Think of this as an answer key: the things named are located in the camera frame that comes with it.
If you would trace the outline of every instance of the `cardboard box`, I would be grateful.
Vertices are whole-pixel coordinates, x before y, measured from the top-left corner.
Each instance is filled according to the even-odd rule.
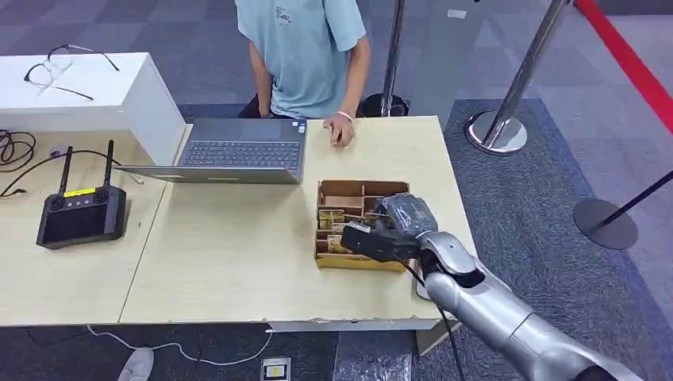
[[[353,254],[329,252],[330,240],[340,235],[338,224],[333,229],[320,229],[321,210],[343,210],[347,216],[364,218],[366,213],[374,211],[377,198],[409,192],[409,184],[390,181],[369,180],[323,180],[318,184],[317,215],[318,229],[315,233],[315,260],[318,267],[348,268],[359,270],[388,270],[404,272],[406,269],[399,262],[380,263]]]

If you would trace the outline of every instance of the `red barrier rope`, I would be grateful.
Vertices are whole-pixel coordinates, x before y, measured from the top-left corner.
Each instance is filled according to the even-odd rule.
[[[603,40],[603,44],[610,50],[621,69],[640,92],[640,95],[669,131],[673,133],[673,98],[593,0],[576,0],[575,4],[594,27],[596,33]]]

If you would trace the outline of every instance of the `gray laptop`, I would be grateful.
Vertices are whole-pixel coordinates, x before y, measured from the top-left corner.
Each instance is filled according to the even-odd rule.
[[[113,167],[173,183],[302,182],[306,120],[198,119],[178,165]]]

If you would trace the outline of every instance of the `white box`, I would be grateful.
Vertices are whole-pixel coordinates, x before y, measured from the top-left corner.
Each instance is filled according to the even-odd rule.
[[[186,128],[149,53],[72,55],[44,89],[23,80],[46,56],[0,56],[0,128],[30,132],[133,132],[157,165],[172,165]],[[91,96],[56,89],[63,87]]]

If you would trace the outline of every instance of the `light blue t-shirt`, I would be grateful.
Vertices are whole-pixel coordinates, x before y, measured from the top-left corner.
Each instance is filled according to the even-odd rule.
[[[271,111],[331,117],[346,90],[348,50],[365,30],[356,0],[236,0],[238,29],[273,76]]]

